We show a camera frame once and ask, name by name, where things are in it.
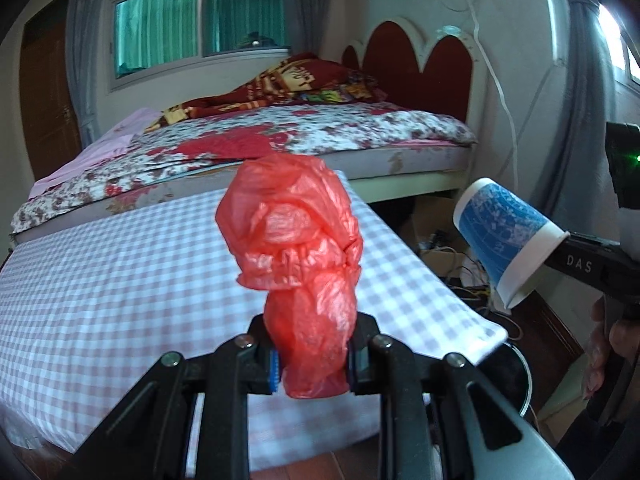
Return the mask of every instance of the wooden door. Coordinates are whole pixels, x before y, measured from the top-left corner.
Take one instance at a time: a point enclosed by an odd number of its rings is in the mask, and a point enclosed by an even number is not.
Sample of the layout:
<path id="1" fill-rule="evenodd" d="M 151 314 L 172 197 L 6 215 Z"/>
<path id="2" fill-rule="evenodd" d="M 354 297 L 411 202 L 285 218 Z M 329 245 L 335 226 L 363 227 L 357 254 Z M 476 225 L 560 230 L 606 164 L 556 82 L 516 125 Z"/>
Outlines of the wooden door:
<path id="1" fill-rule="evenodd" d="M 24 140 L 36 180 L 75 158 L 82 146 L 66 82 L 66 3 L 56 0 L 25 26 L 20 53 Z"/>

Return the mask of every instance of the purple gingham sheet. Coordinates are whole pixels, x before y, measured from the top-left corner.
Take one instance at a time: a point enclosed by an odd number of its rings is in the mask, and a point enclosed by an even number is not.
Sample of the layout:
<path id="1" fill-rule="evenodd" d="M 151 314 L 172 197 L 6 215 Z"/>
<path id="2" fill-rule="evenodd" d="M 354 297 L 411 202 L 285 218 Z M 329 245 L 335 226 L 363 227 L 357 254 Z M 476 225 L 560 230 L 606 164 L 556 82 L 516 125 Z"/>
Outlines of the purple gingham sheet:
<path id="1" fill-rule="evenodd" d="M 346 187 L 364 238 L 358 308 L 414 351 L 473 362 L 506 337 L 465 306 Z M 266 294 L 236 283 L 213 220 L 224 191 L 26 242 L 0 272 L 0 405 L 75 451 L 166 351 L 208 353 L 245 332 Z M 378 430 L 378 399 L 250 396 L 252 470 L 304 460 Z M 193 471 L 194 425 L 188 471 Z M 8 428 L 15 433 L 15 428 Z"/>

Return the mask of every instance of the window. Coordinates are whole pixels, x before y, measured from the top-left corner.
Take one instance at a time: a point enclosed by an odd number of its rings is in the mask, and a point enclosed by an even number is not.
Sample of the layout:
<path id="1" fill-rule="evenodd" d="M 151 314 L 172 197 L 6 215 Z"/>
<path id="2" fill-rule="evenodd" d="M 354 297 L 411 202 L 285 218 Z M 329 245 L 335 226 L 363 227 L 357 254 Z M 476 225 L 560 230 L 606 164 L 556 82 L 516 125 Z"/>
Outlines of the window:
<path id="1" fill-rule="evenodd" d="M 606 7 L 600 6 L 599 21 L 609 45 L 616 80 L 640 90 L 640 67 L 620 36 L 620 26 Z"/>
<path id="2" fill-rule="evenodd" d="M 282 0 L 112 0 L 116 78 L 239 50 L 286 48 Z"/>

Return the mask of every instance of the blue paper cup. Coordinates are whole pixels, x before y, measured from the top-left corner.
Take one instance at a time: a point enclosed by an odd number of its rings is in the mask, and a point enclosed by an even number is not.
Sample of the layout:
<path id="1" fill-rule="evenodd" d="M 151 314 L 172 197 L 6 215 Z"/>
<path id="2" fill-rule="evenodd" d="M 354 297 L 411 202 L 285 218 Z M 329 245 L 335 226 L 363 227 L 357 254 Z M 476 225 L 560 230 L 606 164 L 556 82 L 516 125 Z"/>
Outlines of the blue paper cup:
<path id="1" fill-rule="evenodd" d="M 476 180 L 462 194 L 453 223 L 507 307 L 569 235 L 490 178 Z"/>

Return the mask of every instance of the pink sheet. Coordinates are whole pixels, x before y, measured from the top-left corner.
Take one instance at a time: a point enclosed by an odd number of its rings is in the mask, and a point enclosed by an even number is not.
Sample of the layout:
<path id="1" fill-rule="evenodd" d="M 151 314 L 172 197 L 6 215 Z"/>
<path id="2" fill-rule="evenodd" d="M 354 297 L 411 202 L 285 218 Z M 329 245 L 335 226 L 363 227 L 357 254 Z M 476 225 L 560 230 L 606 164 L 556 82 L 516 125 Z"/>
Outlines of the pink sheet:
<path id="1" fill-rule="evenodd" d="M 110 160 L 129 151 L 134 136 L 141 134 L 144 129 L 162 115 L 151 108 L 140 108 L 129 117 L 120 121 L 111 130 L 90 146 L 87 146 L 74 160 L 66 163 L 59 170 L 37 181 L 29 192 L 29 199 L 43 194 L 47 189 L 67 182 L 75 176 L 84 173 L 89 168 Z"/>

